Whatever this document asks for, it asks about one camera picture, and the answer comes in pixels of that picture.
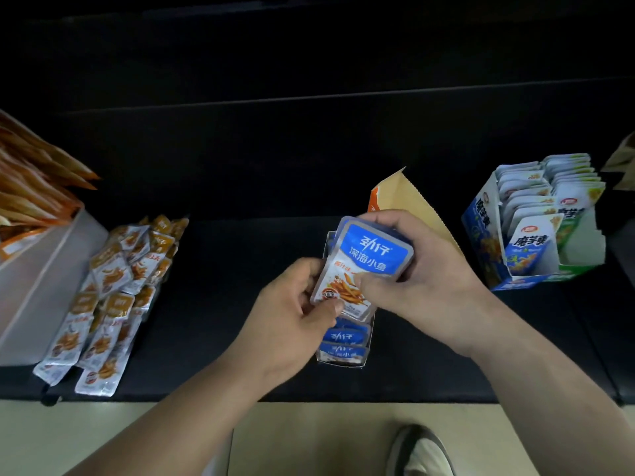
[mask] hand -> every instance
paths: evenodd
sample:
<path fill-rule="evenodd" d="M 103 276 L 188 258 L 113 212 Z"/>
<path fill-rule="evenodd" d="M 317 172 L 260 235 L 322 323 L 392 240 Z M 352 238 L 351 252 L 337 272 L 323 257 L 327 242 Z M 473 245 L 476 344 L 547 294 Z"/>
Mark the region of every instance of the hand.
<path fill-rule="evenodd" d="M 298 259 L 260 291 L 240 333 L 221 358 L 235 371 L 262 378 L 263 395 L 295 376 L 318 348 L 344 303 L 313 307 L 309 297 L 322 259 Z"/>
<path fill-rule="evenodd" d="M 370 273 L 355 276 L 356 286 L 371 303 L 465 356 L 472 356 L 475 346 L 487 344 L 501 318 L 514 317 L 483 286 L 464 256 L 408 211 L 369 212 L 360 217 L 396 228 L 412 240 L 415 249 L 402 282 Z"/>

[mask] floor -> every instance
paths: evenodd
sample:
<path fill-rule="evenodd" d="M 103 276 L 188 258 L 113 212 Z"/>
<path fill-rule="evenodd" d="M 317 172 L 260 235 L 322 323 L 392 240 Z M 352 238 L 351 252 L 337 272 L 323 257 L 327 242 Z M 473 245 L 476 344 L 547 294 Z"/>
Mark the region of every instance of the floor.
<path fill-rule="evenodd" d="M 61 475 L 151 407 L 0 401 L 2 472 Z M 635 424 L 635 406 L 624 411 Z M 413 421 L 440 436 L 459 475 L 536 474 L 500 406 L 259 403 L 234 431 L 229 475 L 380 475 L 394 433 Z"/>

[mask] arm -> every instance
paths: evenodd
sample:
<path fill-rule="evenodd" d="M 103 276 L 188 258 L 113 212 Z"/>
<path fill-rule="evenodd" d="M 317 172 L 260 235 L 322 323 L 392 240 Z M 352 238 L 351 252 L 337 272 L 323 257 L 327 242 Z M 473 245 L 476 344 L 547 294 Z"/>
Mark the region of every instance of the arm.
<path fill-rule="evenodd" d="M 69 475 L 200 475 L 262 396 L 313 356 L 343 303 L 313 308 L 320 259 L 300 259 L 264 288 L 227 351 Z"/>
<path fill-rule="evenodd" d="M 635 470 L 635 432 L 622 411 L 491 294 L 450 243 L 405 211 L 362 217 L 396 227 L 415 248 L 404 282 L 358 277 L 364 296 L 479 365 L 540 474 Z"/>

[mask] shoe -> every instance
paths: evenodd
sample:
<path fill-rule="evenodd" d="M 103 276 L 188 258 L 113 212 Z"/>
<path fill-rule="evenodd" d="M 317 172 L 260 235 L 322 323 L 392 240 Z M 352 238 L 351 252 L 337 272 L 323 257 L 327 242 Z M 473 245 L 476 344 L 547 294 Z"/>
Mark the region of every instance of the shoe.
<path fill-rule="evenodd" d="M 418 424 L 401 428 L 393 442 L 386 476 L 456 476 L 443 443 Z"/>

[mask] white container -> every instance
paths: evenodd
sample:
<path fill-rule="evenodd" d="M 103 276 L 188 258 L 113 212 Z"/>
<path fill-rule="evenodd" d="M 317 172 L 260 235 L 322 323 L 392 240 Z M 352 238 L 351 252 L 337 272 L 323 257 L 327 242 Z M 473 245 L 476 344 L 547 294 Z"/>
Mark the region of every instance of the white container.
<path fill-rule="evenodd" d="M 107 230 L 82 210 L 67 226 L 49 229 L 0 265 L 0 366 L 36 364 L 88 274 L 88 260 Z"/>

